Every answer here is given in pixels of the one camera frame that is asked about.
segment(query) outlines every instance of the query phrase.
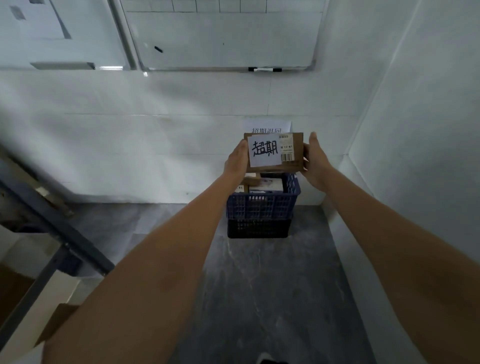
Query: marble floor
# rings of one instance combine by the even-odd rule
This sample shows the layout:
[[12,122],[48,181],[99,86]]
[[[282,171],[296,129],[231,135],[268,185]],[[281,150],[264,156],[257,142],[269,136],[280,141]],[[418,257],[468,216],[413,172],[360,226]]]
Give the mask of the marble floor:
[[[88,204],[72,224],[119,262],[183,205]],[[83,266],[81,276],[95,275]],[[228,239],[222,218],[192,319],[170,363],[375,363],[318,206],[296,206],[286,239]]]

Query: person's right arm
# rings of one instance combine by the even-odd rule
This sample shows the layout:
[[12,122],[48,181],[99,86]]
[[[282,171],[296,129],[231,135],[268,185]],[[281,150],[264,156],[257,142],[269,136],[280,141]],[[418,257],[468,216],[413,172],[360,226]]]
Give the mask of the person's right arm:
[[305,177],[331,199],[425,359],[480,363],[480,266],[334,169],[315,133],[309,143]]

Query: person's left arm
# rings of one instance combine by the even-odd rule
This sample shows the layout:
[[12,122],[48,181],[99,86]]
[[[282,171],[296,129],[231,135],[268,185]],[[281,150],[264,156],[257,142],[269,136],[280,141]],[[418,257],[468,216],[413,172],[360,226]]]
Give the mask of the person's left arm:
[[46,343],[43,364],[167,362],[225,203],[245,175],[247,149],[242,140],[208,189],[118,263]]

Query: basket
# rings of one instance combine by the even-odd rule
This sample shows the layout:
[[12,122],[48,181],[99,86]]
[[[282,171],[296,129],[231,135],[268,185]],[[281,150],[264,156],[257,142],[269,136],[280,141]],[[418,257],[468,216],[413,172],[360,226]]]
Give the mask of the basket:
[[291,219],[287,220],[228,220],[230,239],[286,238]]
[[227,200],[227,218],[234,220],[287,220],[300,195],[300,185],[294,173],[261,173],[262,177],[281,178],[283,190],[268,194],[236,193]]

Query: person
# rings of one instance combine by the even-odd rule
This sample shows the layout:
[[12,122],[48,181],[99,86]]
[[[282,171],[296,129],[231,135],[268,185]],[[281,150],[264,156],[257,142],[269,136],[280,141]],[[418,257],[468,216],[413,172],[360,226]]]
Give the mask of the person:
[[[315,133],[309,143],[304,176],[333,202],[424,358],[480,363],[480,266],[334,169]],[[167,362],[247,149],[241,141],[209,188],[119,262],[44,344],[43,364]]]

